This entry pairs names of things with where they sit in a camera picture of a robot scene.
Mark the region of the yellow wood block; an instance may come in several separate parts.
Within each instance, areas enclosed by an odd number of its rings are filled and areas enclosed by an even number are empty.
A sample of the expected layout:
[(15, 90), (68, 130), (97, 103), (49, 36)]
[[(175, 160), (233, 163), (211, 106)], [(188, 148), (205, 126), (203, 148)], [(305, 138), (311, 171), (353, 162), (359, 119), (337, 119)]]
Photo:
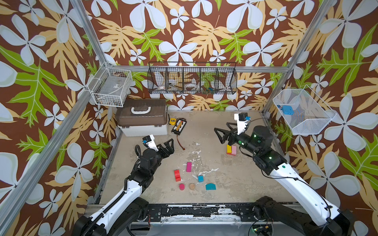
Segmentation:
[(230, 145), (226, 146), (226, 153), (227, 154), (232, 153), (232, 147)]

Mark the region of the pink wood block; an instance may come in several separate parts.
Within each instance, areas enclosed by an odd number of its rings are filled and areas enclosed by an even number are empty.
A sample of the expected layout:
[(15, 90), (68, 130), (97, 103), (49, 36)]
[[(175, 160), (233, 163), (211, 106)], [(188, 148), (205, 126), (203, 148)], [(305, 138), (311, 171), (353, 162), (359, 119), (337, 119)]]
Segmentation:
[(232, 146), (231, 147), (231, 155), (236, 155), (237, 154), (237, 146)]

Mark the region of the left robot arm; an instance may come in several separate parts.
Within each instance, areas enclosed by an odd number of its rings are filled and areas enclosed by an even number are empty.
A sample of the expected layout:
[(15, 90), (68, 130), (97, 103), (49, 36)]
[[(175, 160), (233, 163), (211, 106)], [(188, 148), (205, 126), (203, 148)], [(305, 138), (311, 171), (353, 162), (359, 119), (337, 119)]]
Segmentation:
[(152, 136), (143, 138), (146, 150), (135, 146), (137, 160), (124, 187), (101, 209), (90, 217), (76, 221), (73, 236), (117, 236), (138, 219), (147, 218), (149, 203), (140, 196), (154, 179), (163, 159), (174, 153), (174, 140), (156, 145)]

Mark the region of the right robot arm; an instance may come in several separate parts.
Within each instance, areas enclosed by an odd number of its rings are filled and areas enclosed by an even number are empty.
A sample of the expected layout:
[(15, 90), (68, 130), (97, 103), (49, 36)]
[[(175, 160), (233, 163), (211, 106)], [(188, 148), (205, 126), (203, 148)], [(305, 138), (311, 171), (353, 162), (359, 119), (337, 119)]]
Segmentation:
[(276, 180), (302, 206), (305, 212), (286, 207), (270, 197), (256, 201), (258, 214), (279, 221), (304, 236), (350, 236), (355, 218), (349, 210), (340, 210), (307, 184), (278, 152), (272, 149), (274, 140), (269, 128), (261, 125), (254, 127), (251, 135), (232, 128), (236, 124), (227, 123), (228, 129), (215, 128), (214, 131), (222, 144), (237, 144), (246, 150), (260, 168), (263, 175)]

